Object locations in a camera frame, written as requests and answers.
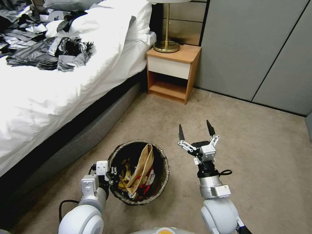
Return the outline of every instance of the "nightstand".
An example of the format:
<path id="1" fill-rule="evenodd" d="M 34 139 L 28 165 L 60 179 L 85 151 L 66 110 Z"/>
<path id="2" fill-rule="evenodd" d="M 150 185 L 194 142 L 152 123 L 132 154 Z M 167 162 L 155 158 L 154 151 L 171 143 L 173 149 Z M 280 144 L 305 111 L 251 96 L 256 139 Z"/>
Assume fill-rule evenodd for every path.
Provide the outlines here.
<path id="1" fill-rule="evenodd" d="M 201 47 L 182 45 L 174 53 L 147 53 L 148 93 L 186 104 L 192 92 Z"/>

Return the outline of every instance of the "white bedsheet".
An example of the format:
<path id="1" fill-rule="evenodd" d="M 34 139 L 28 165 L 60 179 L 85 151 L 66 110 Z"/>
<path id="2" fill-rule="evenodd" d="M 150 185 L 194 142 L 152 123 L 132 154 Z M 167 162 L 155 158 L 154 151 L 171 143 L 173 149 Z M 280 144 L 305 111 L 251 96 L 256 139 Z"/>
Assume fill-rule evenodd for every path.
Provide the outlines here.
<path id="1" fill-rule="evenodd" d="M 100 27 L 80 34 L 96 49 L 87 66 L 74 72 L 41 71 L 10 67 L 0 59 L 0 176 L 98 98 L 144 69 L 155 34 L 145 41 L 125 42 L 131 14 L 96 11 L 103 12 L 101 17 L 93 15 Z M 91 13 L 86 16 L 92 19 Z"/>

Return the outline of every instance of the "white duvet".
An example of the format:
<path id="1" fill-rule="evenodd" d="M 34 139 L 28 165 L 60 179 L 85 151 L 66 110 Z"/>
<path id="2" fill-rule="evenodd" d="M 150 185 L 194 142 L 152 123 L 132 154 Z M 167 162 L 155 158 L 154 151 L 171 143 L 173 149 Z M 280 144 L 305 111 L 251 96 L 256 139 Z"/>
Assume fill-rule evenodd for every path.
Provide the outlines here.
<path id="1" fill-rule="evenodd" d="M 82 41 L 95 47 L 87 65 L 73 72 L 10 67 L 0 59 L 0 176 L 25 156 L 22 149 L 30 152 L 38 139 L 44 141 L 75 117 L 73 110 L 116 65 L 130 18 L 120 8 L 98 7 L 73 23 Z"/>

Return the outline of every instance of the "white drawer front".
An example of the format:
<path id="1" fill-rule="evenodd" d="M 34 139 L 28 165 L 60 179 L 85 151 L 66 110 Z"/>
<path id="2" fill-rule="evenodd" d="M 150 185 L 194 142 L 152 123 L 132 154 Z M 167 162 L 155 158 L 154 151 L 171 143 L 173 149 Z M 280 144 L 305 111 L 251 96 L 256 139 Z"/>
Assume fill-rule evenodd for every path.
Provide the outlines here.
<path id="1" fill-rule="evenodd" d="M 188 79 L 191 64 L 148 56 L 149 71 Z"/>

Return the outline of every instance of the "black trash can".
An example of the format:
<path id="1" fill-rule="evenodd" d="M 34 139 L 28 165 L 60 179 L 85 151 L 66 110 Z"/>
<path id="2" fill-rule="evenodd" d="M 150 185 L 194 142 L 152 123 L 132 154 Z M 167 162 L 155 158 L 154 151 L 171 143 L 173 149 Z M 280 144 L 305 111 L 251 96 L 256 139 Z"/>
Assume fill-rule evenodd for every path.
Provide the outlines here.
<path id="1" fill-rule="evenodd" d="M 151 144 L 153 146 L 153 168 L 155 172 L 155 178 L 151 184 L 150 189 L 145 194 L 145 197 L 142 200 L 134 201 L 130 199 L 125 192 L 118 188 L 118 183 L 114 183 L 110 187 L 114 196 L 127 205 L 145 205 L 155 200 L 161 195 L 169 179 L 169 164 L 163 150 L 153 142 L 146 140 L 133 140 L 117 146 L 117 148 L 108 158 L 110 165 L 117 168 L 117 174 L 119 176 L 121 173 L 121 163 L 125 159 L 127 160 L 130 158 L 130 163 L 132 165 L 137 165 L 141 152 L 146 144 Z"/>

